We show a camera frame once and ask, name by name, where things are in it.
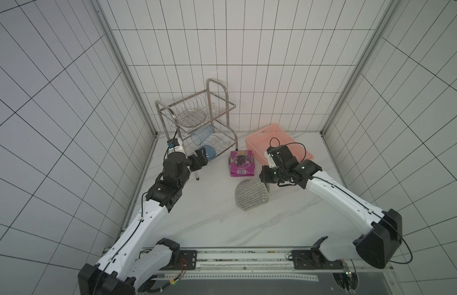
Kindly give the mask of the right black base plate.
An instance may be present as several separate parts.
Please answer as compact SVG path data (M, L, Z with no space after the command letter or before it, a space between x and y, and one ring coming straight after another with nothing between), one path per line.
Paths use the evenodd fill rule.
M287 257L295 270L342 270L341 261L328 261L319 251L292 250Z

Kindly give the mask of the blue bowl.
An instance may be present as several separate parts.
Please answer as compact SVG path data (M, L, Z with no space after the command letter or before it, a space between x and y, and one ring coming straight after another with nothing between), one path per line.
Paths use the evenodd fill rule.
M208 162L217 156L217 152L214 147L212 147L210 145L204 145L203 148L205 149L206 158L207 158Z

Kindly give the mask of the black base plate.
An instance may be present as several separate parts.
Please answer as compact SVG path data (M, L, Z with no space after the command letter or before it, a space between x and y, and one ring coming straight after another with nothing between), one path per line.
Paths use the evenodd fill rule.
M292 250L287 257L295 270L342 270L341 261L328 261L319 251Z
M172 254L169 264L162 270L195 270L198 252L196 250L178 250Z

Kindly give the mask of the round metal strainer plate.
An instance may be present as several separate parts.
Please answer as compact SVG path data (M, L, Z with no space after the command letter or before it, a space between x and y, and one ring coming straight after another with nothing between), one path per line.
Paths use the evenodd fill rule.
M178 124L188 129L201 125L206 118L206 113L201 109L186 109L176 116Z

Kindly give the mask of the grey striped square dishcloth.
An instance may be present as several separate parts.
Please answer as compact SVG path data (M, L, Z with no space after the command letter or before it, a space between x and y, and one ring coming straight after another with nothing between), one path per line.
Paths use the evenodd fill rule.
M241 181L235 189L235 204L238 208L248 211L269 201L269 189L260 179Z

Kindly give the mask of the metal two-tier dish rack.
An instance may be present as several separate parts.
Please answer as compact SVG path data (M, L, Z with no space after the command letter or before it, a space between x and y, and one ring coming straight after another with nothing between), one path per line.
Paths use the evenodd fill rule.
M191 161L191 170L200 170L227 151L239 150L238 135L230 126L230 112L236 104L223 82L209 78L205 89L172 104L157 100L155 107L169 150L176 150L173 141L177 140Z

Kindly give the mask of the pink plastic basket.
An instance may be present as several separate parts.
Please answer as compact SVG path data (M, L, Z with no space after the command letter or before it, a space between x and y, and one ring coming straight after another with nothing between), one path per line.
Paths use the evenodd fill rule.
M268 165L265 152L272 146L287 145L291 153L299 162L308 159L313 160L314 156L300 143L288 135L278 124L271 124L245 138L246 148L253 152L254 157L261 165Z

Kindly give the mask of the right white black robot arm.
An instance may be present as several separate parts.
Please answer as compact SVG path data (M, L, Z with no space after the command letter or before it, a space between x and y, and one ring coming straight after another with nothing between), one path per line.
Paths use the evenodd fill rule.
M362 259L374 268L384 269L405 243L399 212L384 211L361 199L312 161L305 160L292 167L264 165L259 177L263 183L279 187L297 185L316 194L356 227L355 232L325 236L316 242L315 247L329 261Z

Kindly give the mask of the purple snack packet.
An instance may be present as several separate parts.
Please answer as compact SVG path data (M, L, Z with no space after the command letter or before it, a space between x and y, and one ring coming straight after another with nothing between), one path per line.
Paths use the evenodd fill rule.
M254 156L250 150L232 151L228 165L231 177L252 177L255 174Z

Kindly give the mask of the clear blue plastic cup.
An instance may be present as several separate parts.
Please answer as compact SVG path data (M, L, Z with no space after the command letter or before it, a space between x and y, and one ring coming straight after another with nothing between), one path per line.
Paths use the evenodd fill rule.
M213 133L214 128L209 124L192 133L190 138L195 145L201 146Z

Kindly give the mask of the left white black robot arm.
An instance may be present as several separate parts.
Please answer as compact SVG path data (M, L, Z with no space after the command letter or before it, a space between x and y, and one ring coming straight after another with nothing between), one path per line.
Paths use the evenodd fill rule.
M85 264L78 273L83 295L134 295L164 268L180 261L180 245L162 238L150 253L139 257L154 227L164 219L182 196L190 175L207 165L205 148L186 155L183 147L168 148L163 170L144 193L142 207L110 250L94 264Z

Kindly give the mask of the aluminium mounting rail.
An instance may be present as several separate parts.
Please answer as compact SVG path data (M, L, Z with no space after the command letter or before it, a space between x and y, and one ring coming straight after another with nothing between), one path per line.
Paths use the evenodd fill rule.
M311 280L317 273L347 274L376 272L377 269L362 261L341 261L342 270L295 270L287 257L290 248L198 248L180 249L198 252L195 270L162 270L169 264L172 254L168 247L158 245L137 253L131 264L130 277L148 279L152 275L159 280L170 279L181 274L185 279L298 279Z

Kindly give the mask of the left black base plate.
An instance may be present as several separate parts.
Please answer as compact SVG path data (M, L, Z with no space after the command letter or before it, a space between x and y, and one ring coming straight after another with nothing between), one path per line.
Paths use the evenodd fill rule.
M178 250L172 254L169 264L162 270L195 270L198 252L196 250Z

